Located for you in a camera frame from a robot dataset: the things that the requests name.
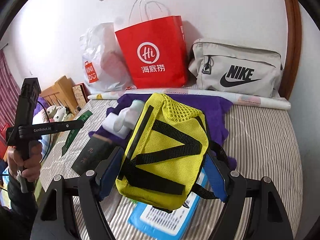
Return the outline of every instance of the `white plastic bag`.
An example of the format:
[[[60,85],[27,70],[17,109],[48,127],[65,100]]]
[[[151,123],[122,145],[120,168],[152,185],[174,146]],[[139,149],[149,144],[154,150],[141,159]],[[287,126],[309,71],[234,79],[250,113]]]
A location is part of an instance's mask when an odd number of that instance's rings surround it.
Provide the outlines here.
[[[116,54],[113,23],[89,28],[80,37],[84,81],[92,94],[132,88],[131,77]]]

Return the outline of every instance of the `blue package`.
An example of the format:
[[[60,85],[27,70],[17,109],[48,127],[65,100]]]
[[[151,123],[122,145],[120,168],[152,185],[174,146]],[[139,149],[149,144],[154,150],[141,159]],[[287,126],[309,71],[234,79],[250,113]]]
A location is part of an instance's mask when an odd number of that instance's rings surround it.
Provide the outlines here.
[[[207,180],[204,169],[202,169],[197,183],[204,187]],[[158,240],[179,240],[191,221],[199,199],[197,194],[191,192],[184,205],[171,214],[138,202],[128,219],[128,223]]]

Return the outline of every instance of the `pink curtain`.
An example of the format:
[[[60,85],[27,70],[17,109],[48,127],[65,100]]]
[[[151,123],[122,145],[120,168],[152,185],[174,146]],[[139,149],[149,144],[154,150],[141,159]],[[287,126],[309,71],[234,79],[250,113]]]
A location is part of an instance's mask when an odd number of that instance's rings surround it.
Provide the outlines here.
[[[0,50],[0,132],[6,124],[13,126],[19,94],[20,88],[8,68],[3,50]],[[2,135],[0,141],[6,144]]]

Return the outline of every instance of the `metal screw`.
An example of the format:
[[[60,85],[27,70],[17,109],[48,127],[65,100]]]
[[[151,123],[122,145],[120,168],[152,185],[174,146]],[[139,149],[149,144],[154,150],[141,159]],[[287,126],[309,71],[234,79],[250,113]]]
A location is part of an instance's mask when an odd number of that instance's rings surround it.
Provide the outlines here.
[[[264,177],[263,180],[266,183],[270,183],[271,182],[271,179],[269,177]]]
[[[53,177],[54,181],[59,181],[61,179],[61,175],[56,175]]]
[[[94,175],[94,171],[93,170],[88,170],[86,173],[85,173],[88,177]]]
[[[230,172],[230,175],[231,175],[232,177],[239,177],[239,172],[237,172],[237,171],[231,171],[231,172]]]

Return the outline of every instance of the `striped bed sheet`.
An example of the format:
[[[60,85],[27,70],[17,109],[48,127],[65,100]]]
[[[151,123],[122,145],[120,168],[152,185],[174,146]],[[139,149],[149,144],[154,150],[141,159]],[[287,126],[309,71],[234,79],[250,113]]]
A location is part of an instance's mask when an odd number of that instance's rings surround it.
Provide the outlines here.
[[[89,140],[88,132],[97,130],[105,118],[106,109],[116,105],[116,100],[91,100],[80,111],[78,116],[87,110],[93,116],[87,120],[63,157],[61,148],[68,132],[59,137],[42,167],[40,180],[44,190],[47,190],[57,174],[64,178],[78,176],[71,165]],[[244,177],[260,180],[263,176],[269,176],[273,180],[295,236],[302,207],[302,168],[297,140],[287,111],[234,105],[225,116],[225,126],[229,131],[223,145],[226,153],[237,159],[237,170]],[[235,237],[237,240],[244,235],[250,204],[251,199],[246,199]],[[74,197],[74,206],[82,240],[87,240],[89,236],[78,197]],[[101,207],[116,239],[153,239],[127,223],[135,204],[119,195],[116,188],[101,202]],[[220,200],[201,199],[182,239],[207,239],[222,208]]]

